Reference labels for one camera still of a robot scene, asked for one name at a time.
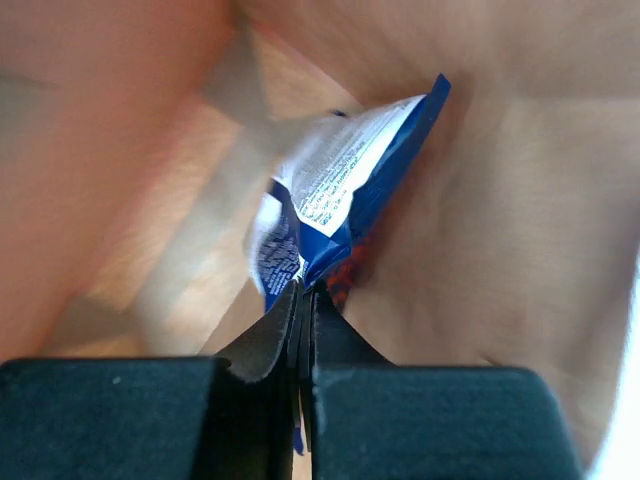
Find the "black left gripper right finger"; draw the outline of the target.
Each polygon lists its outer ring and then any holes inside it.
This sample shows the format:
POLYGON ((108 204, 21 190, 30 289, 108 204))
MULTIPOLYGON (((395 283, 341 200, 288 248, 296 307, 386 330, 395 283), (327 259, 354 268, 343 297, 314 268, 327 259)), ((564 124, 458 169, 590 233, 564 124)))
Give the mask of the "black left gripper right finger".
POLYGON ((303 304, 299 366, 316 479, 580 479, 558 403, 514 367, 398 366, 339 313, 303 304))

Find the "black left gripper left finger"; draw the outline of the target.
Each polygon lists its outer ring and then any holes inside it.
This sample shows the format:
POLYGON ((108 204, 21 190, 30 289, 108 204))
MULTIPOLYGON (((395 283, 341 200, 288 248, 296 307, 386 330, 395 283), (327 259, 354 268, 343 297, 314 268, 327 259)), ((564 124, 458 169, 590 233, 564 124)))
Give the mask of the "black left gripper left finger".
POLYGON ((287 349, 301 295, 214 356, 19 359, 1 367, 5 479, 288 479, 287 349))

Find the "blue spicy chilli snack bag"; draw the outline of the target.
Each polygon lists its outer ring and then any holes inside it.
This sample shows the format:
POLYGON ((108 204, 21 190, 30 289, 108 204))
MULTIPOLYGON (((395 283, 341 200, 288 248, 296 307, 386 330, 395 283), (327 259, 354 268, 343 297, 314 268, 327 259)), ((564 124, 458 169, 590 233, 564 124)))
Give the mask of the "blue spicy chilli snack bag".
POLYGON ((313 122, 272 174, 248 230, 249 274, 266 309, 290 281, 313 285, 369 234, 450 90, 438 75, 425 94, 313 122))

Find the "red paper bag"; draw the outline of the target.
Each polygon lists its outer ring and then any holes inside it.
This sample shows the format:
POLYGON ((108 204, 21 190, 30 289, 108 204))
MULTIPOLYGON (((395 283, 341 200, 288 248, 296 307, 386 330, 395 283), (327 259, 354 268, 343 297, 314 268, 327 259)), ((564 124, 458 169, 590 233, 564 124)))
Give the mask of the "red paper bag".
POLYGON ((346 316, 399 363, 518 365, 592 479, 639 475, 635 1, 5 1, 1 355, 209 353, 324 112, 447 104, 346 316))

